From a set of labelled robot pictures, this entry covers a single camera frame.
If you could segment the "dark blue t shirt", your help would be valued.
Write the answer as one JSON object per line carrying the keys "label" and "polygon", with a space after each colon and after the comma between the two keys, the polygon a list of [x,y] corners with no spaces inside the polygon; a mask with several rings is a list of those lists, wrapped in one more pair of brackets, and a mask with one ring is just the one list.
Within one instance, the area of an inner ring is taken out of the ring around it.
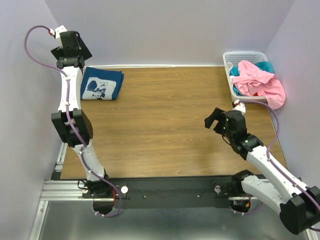
{"label": "dark blue t shirt", "polygon": [[122,88],[122,71],[87,67],[80,86],[81,100],[116,100]]}

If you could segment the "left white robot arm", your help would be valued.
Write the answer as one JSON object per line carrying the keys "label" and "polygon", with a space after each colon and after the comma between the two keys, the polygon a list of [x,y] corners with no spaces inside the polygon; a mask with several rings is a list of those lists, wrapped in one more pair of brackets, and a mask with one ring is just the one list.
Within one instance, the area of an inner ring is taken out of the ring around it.
{"label": "left white robot arm", "polygon": [[62,142],[73,149],[85,170],[82,192],[106,198],[112,195],[113,188],[93,148],[93,126],[81,107],[83,68],[92,54],[77,31],[61,26],[54,31],[54,37],[59,46],[51,52],[61,75],[61,99],[57,112],[51,114],[51,121]]}

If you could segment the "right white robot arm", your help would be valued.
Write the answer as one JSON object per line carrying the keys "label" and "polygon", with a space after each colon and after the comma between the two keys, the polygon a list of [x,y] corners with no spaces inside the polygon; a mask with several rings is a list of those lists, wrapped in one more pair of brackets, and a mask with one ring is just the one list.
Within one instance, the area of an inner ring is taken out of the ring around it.
{"label": "right white robot arm", "polygon": [[292,234],[312,228],[320,222],[320,189],[309,187],[291,174],[270,153],[255,135],[248,133],[245,106],[241,103],[229,111],[215,108],[204,120],[207,129],[227,139],[232,150],[254,165],[268,182],[260,180],[248,170],[232,177],[230,191],[236,195],[249,194],[271,208],[285,228]]}

